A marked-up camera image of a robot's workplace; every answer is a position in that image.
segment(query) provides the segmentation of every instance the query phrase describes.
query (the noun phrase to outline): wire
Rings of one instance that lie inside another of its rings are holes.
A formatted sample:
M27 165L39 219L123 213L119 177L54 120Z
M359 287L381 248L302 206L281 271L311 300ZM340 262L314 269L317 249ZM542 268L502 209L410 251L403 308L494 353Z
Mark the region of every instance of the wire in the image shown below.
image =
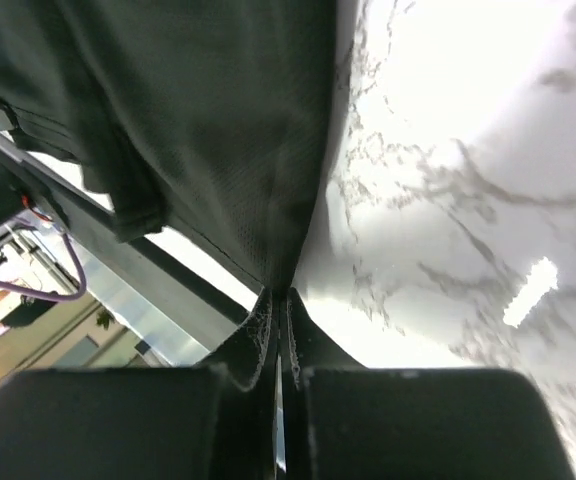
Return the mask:
M39 220L43 220L44 222L54 223L52 218L50 218L47 215L44 215L41 212L38 212L34 208L32 208L32 205L30 204L30 198L28 197L28 195L22 195L21 196L21 203L24 205L24 207L26 207L28 210L30 210L30 213L32 213Z
M70 239L68 238L66 232L60 232L59 234L64 241L64 245L66 246L66 250L68 250L70 258L75 264L75 270L77 270L77 276L79 277L79 289L77 292L69 295L60 295L58 293L42 292L41 290L34 290L32 288L21 287L19 285L13 285L11 283L1 281L0 289L8 290L9 292L20 293L22 295L38 298L40 300L47 300L49 302L72 302L73 300L78 300L83 297L86 294L86 290L88 289L88 282L86 280L84 268L82 267L81 261L79 260L79 257L77 257L75 249L72 247L72 243L70 243Z
M13 231L15 230L29 230L36 231L37 228L32 225L28 220L24 218L15 218L15 223L11 226Z

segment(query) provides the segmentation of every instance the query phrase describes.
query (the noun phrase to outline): fabric cover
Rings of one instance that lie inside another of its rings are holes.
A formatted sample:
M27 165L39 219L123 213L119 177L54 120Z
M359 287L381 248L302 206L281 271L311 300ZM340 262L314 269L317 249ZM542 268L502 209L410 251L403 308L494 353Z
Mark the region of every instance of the fabric cover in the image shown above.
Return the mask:
M289 286L332 100L328 0L0 0L16 143L84 168L119 240L170 224L249 286Z

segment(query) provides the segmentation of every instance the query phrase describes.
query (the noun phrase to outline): red wire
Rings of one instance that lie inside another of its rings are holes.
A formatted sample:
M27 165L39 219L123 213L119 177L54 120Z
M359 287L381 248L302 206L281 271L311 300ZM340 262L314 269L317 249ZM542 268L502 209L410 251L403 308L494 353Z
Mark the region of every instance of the red wire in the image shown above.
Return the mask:
M30 206L30 198L28 198L27 195L22 195L21 196L21 203L23 204L24 207L26 207L28 210L30 210L30 212L37 217L39 220L43 220L44 222L50 222L53 223L52 218L44 215L43 213L39 213L36 210L34 210L31 206Z

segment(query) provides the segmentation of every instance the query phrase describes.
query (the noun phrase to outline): metal frame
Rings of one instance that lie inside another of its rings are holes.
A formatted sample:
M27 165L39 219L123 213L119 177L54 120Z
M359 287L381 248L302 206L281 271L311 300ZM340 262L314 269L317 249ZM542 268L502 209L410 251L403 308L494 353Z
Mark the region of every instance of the metal frame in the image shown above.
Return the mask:
M0 135L0 165L31 190L43 208L57 207L70 234L130 287L212 351L248 311L146 238L118 243L110 214ZM179 318L180 302L193 316Z

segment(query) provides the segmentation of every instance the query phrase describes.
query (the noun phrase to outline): white marble surface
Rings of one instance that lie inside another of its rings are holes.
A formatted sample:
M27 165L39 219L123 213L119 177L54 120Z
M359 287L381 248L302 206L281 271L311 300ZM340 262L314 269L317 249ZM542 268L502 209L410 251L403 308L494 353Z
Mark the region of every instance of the white marble surface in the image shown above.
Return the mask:
M523 372L576 465L576 0L367 1L337 82L311 315L366 363Z

